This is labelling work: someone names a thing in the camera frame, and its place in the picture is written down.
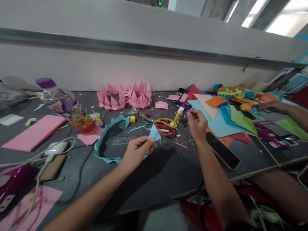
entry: red scissors handle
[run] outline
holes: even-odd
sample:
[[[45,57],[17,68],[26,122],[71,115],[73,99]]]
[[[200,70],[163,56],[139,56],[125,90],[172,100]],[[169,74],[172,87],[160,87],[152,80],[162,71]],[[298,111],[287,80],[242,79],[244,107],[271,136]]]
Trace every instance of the red scissors handle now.
[[[175,134],[175,130],[173,128],[170,128],[170,127],[168,127],[168,126],[166,126],[164,124],[163,125],[159,125],[159,124],[155,123],[155,126],[156,126],[157,131],[159,132],[159,134],[161,134],[162,136],[170,137],[170,136],[174,136],[174,134]],[[169,130],[169,133],[163,133],[159,129],[167,129],[167,130]]]

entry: purple bottle cap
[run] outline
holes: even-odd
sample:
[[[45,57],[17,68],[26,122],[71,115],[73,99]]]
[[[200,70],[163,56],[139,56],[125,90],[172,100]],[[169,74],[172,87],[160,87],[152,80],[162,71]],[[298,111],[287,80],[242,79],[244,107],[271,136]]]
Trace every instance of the purple bottle cap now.
[[[54,88],[57,86],[51,78],[40,78],[35,80],[35,82],[39,87],[43,89]]]

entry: glue stick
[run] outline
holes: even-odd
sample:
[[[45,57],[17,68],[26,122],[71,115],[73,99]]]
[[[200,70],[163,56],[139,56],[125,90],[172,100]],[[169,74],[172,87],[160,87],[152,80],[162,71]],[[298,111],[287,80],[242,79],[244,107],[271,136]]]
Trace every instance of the glue stick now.
[[[176,116],[174,117],[174,122],[177,123],[179,120],[180,120],[180,117],[182,115],[184,111],[184,108],[183,107],[180,107],[176,113]]]

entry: yellow cap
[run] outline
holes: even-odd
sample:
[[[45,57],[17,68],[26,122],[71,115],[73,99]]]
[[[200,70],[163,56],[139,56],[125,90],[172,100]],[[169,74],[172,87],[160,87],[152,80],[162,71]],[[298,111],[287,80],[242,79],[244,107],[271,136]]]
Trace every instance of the yellow cap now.
[[[131,116],[131,123],[136,122],[136,117],[134,115]]]
[[[246,105],[246,104],[242,104],[242,105],[240,106],[240,109],[241,109],[242,111],[248,111],[248,112],[250,112],[250,111],[252,110],[251,106],[248,106],[248,105]]]

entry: scissors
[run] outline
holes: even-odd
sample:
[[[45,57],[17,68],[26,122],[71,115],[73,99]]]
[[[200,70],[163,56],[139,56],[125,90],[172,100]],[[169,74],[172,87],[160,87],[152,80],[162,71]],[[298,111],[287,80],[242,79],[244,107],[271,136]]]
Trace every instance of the scissors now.
[[[138,114],[145,120],[150,121],[151,123],[153,123],[155,125],[155,127],[157,128],[157,131],[163,135],[163,136],[174,136],[175,134],[175,130],[174,128],[176,128],[176,123],[169,118],[155,118],[149,114],[143,113],[140,109],[138,110]],[[168,120],[173,122],[174,126],[171,126],[170,124],[166,123],[164,120]],[[169,131],[169,133],[163,133],[160,131],[160,129],[167,129]]]

